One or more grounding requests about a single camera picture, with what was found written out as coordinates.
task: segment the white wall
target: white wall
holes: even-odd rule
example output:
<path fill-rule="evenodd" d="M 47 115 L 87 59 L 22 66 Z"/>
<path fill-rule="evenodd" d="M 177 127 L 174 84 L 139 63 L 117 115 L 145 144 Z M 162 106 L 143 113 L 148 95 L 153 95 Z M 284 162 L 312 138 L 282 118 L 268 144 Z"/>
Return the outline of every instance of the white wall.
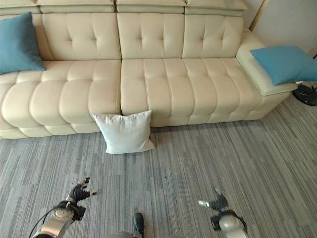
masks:
<path fill-rule="evenodd" d="M 250 28 L 253 19 L 257 15 L 258 10 L 264 0 L 244 0 L 244 3 L 248 6 L 247 10 L 243 12 L 244 27 Z"/>
<path fill-rule="evenodd" d="M 317 47 L 317 0 L 270 0 L 253 30 L 270 45 Z"/>

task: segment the sofa armrest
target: sofa armrest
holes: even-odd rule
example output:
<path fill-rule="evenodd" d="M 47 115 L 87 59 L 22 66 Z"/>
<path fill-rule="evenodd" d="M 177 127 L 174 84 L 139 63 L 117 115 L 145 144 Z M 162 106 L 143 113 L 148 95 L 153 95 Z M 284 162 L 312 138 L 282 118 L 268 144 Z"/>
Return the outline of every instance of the sofa armrest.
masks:
<path fill-rule="evenodd" d="M 251 55 L 250 50 L 263 48 L 265 45 L 256 37 L 253 32 L 242 33 L 241 45 L 237 52 L 237 59 L 251 80 L 254 82 L 262 96 L 276 93 L 289 92 L 297 88 L 295 83 L 281 84 L 274 86 L 270 76 Z"/>

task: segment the striped carpet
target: striped carpet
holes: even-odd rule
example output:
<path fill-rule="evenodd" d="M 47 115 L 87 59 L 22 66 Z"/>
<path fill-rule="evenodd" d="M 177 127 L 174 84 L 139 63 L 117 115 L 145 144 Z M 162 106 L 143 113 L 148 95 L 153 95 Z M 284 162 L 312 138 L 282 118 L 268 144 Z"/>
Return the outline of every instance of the striped carpet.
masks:
<path fill-rule="evenodd" d="M 258 121 L 153 128 L 156 148 L 109 155 L 100 133 L 0 141 L 0 237 L 21 238 L 91 177 L 65 238 L 103 238 L 145 217 L 145 238 L 220 238 L 198 206 L 219 186 L 251 238 L 317 237 L 317 107 L 290 96 Z"/>

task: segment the cream leather sofa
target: cream leather sofa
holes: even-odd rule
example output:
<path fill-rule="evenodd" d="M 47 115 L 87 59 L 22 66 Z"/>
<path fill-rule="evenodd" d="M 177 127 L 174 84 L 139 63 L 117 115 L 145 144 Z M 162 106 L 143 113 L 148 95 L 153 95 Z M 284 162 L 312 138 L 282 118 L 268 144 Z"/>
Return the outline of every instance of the cream leather sofa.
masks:
<path fill-rule="evenodd" d="M 47 71 L 0 75 L 1 139 L 97 132 L 93 113 L 152 110 L 154 127 L 255 120 L 296 88 L 273 86 L 250 55 L 264 45 L 243 31 L 241 1 L 127 1 L 35 3 Z"/>

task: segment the tufted backrest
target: tufted backrest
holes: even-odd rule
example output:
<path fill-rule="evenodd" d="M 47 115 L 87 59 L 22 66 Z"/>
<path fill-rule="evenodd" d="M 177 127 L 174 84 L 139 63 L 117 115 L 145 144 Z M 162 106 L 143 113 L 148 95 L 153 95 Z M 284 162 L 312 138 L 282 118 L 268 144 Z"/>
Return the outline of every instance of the tufted backrest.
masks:
<path fill-rule="evenodd" d="M 184 15 L 117 13 L 123 59 L 181 58 Z"/>
<path fill-rule="evenodd" d="M 115 13 L 34 14 L 43 60 L 120 60 Z"/>
<path fill-rule="evenodd" d="M 221 15 L 185 15 L 183 58 L 235 57 L 243 18 Z"/>

